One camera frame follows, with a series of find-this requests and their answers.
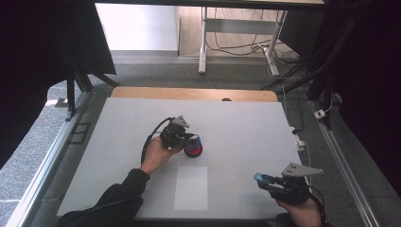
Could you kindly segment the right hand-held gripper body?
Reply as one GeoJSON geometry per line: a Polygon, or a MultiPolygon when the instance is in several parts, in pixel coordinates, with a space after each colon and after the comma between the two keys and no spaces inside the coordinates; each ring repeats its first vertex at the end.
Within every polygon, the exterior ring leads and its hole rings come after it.
{"type": "Polygon", "coordinates": [[[273,193],[272,197],[287,204],[299,205],[306,202],[307,199],[315,198],[305,178],[323,174],[323,170],[290,163],[281,174],[281,177],[274,177],[274,183],[281,187],[273,193]]]}

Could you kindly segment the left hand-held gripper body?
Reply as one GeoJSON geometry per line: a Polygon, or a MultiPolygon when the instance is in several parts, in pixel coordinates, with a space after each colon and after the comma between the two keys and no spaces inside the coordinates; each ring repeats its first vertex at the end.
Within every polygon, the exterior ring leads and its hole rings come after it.
{"type": "Polygon", "coordinates": [[[168,124],[163,128],[160,138],[165,148],[187,148],[189,141],[186,138],[186,128],[189,127],[182,115],[168,117],[168,124]]]}

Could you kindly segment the red round ink pad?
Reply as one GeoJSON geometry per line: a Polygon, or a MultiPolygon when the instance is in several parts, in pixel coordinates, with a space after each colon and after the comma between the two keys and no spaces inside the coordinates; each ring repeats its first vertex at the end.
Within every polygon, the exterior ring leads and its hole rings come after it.
{"type": "Polygon", "coordinates": [[[184,153],[190,158],[197,158],[202,154],[202,145],[186,148],[184,153]]]}

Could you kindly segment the person's right hand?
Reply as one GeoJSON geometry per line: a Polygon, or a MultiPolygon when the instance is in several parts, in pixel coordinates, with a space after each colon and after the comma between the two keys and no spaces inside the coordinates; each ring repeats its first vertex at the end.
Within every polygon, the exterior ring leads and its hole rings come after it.
{"type": "Polygon", "coordinates": [[[321,227],[321,215],[318,205],[312,200],[307,199],[299,205],[291,205],[283,201],[276,203],[288,211],[292,221],[297,227],[321,227]]]}

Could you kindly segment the person's left hand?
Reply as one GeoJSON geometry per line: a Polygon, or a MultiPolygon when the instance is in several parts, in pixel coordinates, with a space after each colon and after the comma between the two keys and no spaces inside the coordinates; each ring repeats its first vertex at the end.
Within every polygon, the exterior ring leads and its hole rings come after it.
{"type": "Polygon", "coordinates": [[[145,160],[141,164],[140,169],[150,176],[157,169],[164,166],[173,155],[179,152],[181,152],[179,148],[165,148],[161,138],[154,137],[147,147],[145,160]]]}

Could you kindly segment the white paper sheet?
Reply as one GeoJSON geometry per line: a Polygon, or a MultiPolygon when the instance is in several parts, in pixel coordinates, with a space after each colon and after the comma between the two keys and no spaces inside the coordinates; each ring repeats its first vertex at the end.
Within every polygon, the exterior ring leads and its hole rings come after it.
{"type": "Polygon", "coordinates": [[[208,209],[208,172],[206,166],[179,166],[174,209],[206,211],[208,209]]]}

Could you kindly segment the white power strip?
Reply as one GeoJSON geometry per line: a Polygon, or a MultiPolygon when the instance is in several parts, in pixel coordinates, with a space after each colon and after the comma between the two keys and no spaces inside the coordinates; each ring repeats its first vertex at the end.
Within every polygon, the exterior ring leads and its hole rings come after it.
{"type": "Polygon", "coordinates": [[[296,146],[296,149],[298,151],[303,151],[305,149],[305,142],[303,140],[300,139],[299,135],[298,135],[298,130],[296,130],[294,127],[290,127],[289,128],[292,136],[293,136],[293,140],[294,140],[294,144],[296,146]]]}

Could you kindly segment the white table mat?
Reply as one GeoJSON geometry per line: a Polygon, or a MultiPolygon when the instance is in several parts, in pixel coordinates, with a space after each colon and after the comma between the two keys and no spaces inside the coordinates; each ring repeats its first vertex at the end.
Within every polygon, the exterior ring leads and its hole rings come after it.
{"type": "Polygon", "coordinates": [[[268,219],[281,213],[255,173],[278,176],[300,158],[281,103],[142,98],[107,99],[60,215],[93,206],[112,184],[139,166],[148,135],[164,119],[182,115],[202,143],[202,154],[173,156],[152,174],[140,219],[268,219]],[[179,166],[206,166],[208,209],[174,209],[179,166]]]}

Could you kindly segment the black metal stand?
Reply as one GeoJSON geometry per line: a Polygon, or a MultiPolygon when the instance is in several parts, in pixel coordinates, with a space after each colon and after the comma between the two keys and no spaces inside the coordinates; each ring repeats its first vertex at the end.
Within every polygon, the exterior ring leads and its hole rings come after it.
{"type": "Polygon", "coordinates": [[[76,113],[75,84],[83,93],[90,93],[93,85],[89,76],[93,75],[113,88],[119,86],[119,83],[108,78],[104,73],[100,73],[87,65],[79,65],[73,58],[67,59],[67,69],[67,121],[71,121],[76,113]]]}

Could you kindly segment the black curtain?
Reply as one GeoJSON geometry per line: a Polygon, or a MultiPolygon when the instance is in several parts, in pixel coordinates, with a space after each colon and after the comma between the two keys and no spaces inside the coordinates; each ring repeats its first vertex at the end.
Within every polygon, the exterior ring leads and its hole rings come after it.
{"type": "Polygon", "coordinates": [[[0,0],[0,168],[75,68],[115,72],[93,0],[0,0]]]}
{"type": "Polygon", "coordinates": [[[333,62],[340,115],[401,197],[401,0],[370,0],[333,62]]]}

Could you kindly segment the aluminium floor rail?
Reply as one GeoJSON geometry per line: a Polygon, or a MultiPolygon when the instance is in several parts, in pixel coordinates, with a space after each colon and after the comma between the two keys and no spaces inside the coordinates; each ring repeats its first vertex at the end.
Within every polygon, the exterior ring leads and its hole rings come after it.
{"type": "MultiPolygon", "coordinates": [[[[313,115],[317,112],[314,101],[307,102],[308,108],[313,115]]],[[[382,227],[373,206],[370,204],[366,193],[362,189],[357,177],[351,168],[343,149],[340,146],[340,140],[337,138],[332,130],[329,130],[321,119],[318,119],[314,115],[312,116],[313,122],[316,122],[318,128],[323,136],[325,144],[328,146],[331,156],[336,163],[337,169],[347,187],[348,193],[350,194],[353,204],[357,208],[357,211],[364,223],[365,227],[382,227]]]]}
{"type": "Polygon", "coordinates": [[[76,103],[77,110],[74,113],[68,114],[59,126],[58,134],[55,136],[51,146],[47,150],[41,164],[38,166],[37,171],[33,175],[29,185],[23,196],[17,200],[15,210],[10,215],[7,224],[4,227],[23,227],[31,209],[33,208],[45,182],[50,175],[53,165],[57,162],[61,151],[67,143],[70,133],[76,126],[78,119],[83,115],[84,109],[92,96],[91,92],[83,92],[76,103]]]}

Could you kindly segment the white desk frame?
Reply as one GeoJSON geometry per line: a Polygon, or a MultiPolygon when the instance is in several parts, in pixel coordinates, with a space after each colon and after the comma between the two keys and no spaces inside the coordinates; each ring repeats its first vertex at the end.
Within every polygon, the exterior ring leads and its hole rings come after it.
{"type": "Polygon", "coordinates": [[[279,71],[273,58],[273,51],[279,38],[282,25],[284,24],[287,12],[278,10],[274,21],[255,21],[239,19],[219,19],[207,16],[208,8],[201,8],[201,44],[199,56],[199,74],[206,72],[206,35],[208,32],[216,33],[237,33],[254,35],[271,35],[268,47],[263,47],[262,51],[268,62],[268,69],[273,77],[279,76],[279,71]]]}

